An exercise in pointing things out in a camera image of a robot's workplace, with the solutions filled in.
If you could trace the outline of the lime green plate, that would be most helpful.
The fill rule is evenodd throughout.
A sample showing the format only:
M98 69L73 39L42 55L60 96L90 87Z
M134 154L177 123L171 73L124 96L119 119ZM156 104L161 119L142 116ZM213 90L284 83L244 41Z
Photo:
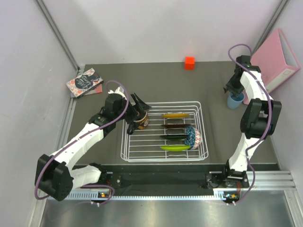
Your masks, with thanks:
M160 148L165 151L179 152L179 151L189 150L189 149L191 149L191 146L189 146L189 145L165 145L165 146L160 146Z

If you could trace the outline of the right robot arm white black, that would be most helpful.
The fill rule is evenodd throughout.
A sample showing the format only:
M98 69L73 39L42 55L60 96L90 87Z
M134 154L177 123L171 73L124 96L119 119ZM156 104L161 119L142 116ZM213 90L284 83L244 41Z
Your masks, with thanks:
M223 89L235 97L245 91L249 100L240 122L240 142L221 175L222 184L232 187L237 182L244 183L248 162L259 144L275 131L282 104L270 97L262 82L260 68L251 65L247 55L236 58L234 75Z

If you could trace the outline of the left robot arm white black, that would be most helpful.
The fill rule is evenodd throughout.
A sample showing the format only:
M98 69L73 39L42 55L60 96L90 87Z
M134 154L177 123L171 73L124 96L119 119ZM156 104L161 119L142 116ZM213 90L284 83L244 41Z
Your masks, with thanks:
M94 184L103 187L107 175L96 164L75 169L75 164L96 143L104 139L115 127L116 122L125 120L127 133L146 128L148 111L151 106L143 102L136 93L131 94L134 104L129 102L122 87L110 90L105 105L92 116L84 128L63 148L51 155L42 155L37 162L35 178L35 197L40 199L38 191L57 201L64 200L76 189Z

